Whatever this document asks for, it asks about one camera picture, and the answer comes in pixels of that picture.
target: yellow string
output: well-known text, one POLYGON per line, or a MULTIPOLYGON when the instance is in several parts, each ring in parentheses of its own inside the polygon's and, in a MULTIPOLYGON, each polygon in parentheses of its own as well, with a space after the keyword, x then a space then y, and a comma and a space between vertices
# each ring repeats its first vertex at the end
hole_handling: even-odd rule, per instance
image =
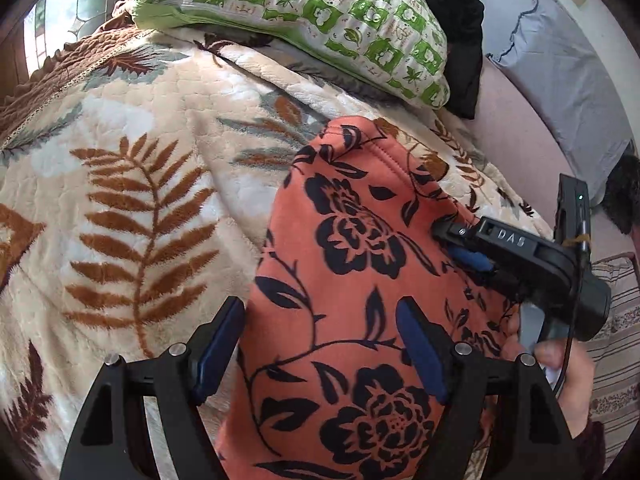
POLYGON ((578 235, 575 238, 569 238, 562 242, 562 247, 572 247, 582 242, 587 242, 589 247, 591 247, 591 235, 578 235))

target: striped fabric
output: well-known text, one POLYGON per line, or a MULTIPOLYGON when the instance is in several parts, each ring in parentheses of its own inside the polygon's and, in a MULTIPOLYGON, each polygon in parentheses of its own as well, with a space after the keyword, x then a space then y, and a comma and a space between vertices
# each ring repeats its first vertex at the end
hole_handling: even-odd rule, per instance
POLYGON ((596 362, 591 418, 604 424, 609 466, 640 415, 640 290, 629 258, 594 264, 593 273, 606 280, 612 291, 609 319, 587 343, 596 362))

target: black cable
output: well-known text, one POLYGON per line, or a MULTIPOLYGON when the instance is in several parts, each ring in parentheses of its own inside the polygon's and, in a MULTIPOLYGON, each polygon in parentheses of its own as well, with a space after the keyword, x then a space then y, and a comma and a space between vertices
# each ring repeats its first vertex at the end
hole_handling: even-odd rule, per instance
MULTIPOLYGON (((582 230, 586 231, 586 226, 582 226, 582 230)), ((556 386, 554 387, 554 395, 557 397, 560 392, 560 388, 562 388, 562 383, 564 383, 564 377, 566 375, 566 369, 569 365, 569 356, 571 355, 571 345, 574 342, 574 332, 575 332, 575 319, 578 315, 578 306, 580 305, 580 295, 582 293, 582 277, 584 276, 584 271, 589 265, 590 260, 590 249, 588 242, 580 244, 580 253, 578 256, 578 289, 575 293, 574 299, 574 309, 571 312, 571 323, 569 323, 569 332, 566 337, 566 346, 564 347, 564 358, 562 359, 562 368, 560 368, 560 375, 558 376, 558 381, 556 382, 556 386)))
POLYGON ((562 359, 562 368, 560 368, 560 375, 558 376, 558 380, 556 381, 556 386, 554 387, 554 395, 557 397, 560 392, 560 388, 562 388, 562 384, 564 383, 564 377, 566 375, 566 369, 569 365, 569 355, 571 355, 571 345, 574 342, 574 331, 575 331, 575 318, 578 313, 578 304, 580 303, 580 290, 578 290, 578 294, 575 297, 574 301, 574 310, 571 314, 571 323, 569 323, 569 332, 566 337, 566 345, 564 347, 564 358, 562 359))

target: brown fern pattern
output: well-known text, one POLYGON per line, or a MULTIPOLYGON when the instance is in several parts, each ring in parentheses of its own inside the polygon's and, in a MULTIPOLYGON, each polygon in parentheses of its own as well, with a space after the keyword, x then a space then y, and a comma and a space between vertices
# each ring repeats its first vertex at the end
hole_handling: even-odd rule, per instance
POLYGON ((425 153, 419 158, 431 176, 439 182, 449 173, 449 165, 438 156, 438 152, 430 150, 426 146, 424 148, 425 153))
POLYGON ((207 52, 212 53, 213 56, 211 56, 211 57, 213 59, 213 64, 215 66, 217 66, 218 68, 222 68, 222 65, 218 61, 218 56, 220 55, 220 50, 224 46, 237 45, 236 42, 230 41, 230 40, 207 41, 206 44, 202 44, 199 41, 193 40, 193 43, 195 43, 195 45, 200 50, 206 50, 207 52))
POLYGON ((38 351, 29 341, 29 377, 20 384, 20 396, 4 410, 9 433, 22 452, 22 460, 33 472, 40 466, 34 448, 39 434, 47 429, 45 420, 53 400, 42 391, 42 371, 38 351))
POLYGON ((22 255, 44 230, 45 225, 34 224, 26 218, 0 204, 0 228, 6 231, 6 238, 0 240, 0 292, 9 282, 11 269, 18 264, 22 255))
POLYGON ((476 169, 468 153, 462 148, 462 146, 460 146, 453 135, 451 135, 451 133, 444 127, 444 124, 442 124, 437 119, 435 123, 436 130, 433 130, 432 128, 430 129, 453 150, 453 158, 458 163, 456 167, 462 173, 462 178, 464 178, 469 183, 471 189, 479 189, 484 186, 484 176, 482 176, 482 174, 476 169))
POLYGON ((117 68, 133 72, 137 75, 146 74, 154 69, 153 55, 146 50, 146 46, 140 46, 130 52, 123 52, 107 59, 98 69, 106 70, 105 75, 111 76, 117 68))
POLYGON ((66 312, 68 319, 96 328, 130 328, 135 330, 140 348, 146 357, 152 353, 146 341, 145 327, 175 316, 190 306, 206 289, 206 285, 188 285, 217 254, 205 251, 186 259, 184 255, 207 240, 216 228, 205 224, 180 234, 176 231, 200 213, 200 208, 215 190, 200 189, 190 196, 194 184, 205 173, 195 168, 185 173, 178 184, 170 181, 178 173, 191 152, 172 164, 177 140, 159 149, 158 139, 149 141, 142 135, 132 146, 127 137, 120 139, 117 152, 100 149, 72 150, 71 154, 90 169, 95 190, 88 197, 108 210, 86 215, 91 224, 112 232, 124 232, 146 238, 140 251, 111 235, 81 234, 80 241, 91 250, 118 260, 118 263, 71 262, 76 273, 96 285, 121 283, 118 290, 128 293, 101 291, 96 286, 67 285, 66 291, 87 310, 66 312), (159 238, 174 235, 160 243, 159 238), (149 286, 145 286, 147 271, 158 265, 173 264, 149 286), (126 307, 130 316, 110 315, 114 308, 126 307))
POLYGON ((233 162, 268 170, 289 171, 298 152, 324 129, 326 121, 308 107, 290 100, 281 91, 262 94, 259 106, 267 112, 268 117, 255 118, 253 121, 219 118, 218 121, 233 130, 277 139, 282 144, 242 150, 233 162))

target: brown sleeve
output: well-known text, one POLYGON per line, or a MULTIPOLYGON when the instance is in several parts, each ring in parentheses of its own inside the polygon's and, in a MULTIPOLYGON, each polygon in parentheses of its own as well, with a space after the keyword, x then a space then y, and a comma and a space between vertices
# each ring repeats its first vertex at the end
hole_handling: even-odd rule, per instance
POLYGON ((584 431, 574 438, 578 460, 582 468, 582 480, 598 480, 604 472, 604 426, 601 422, 587 422, 584 431))

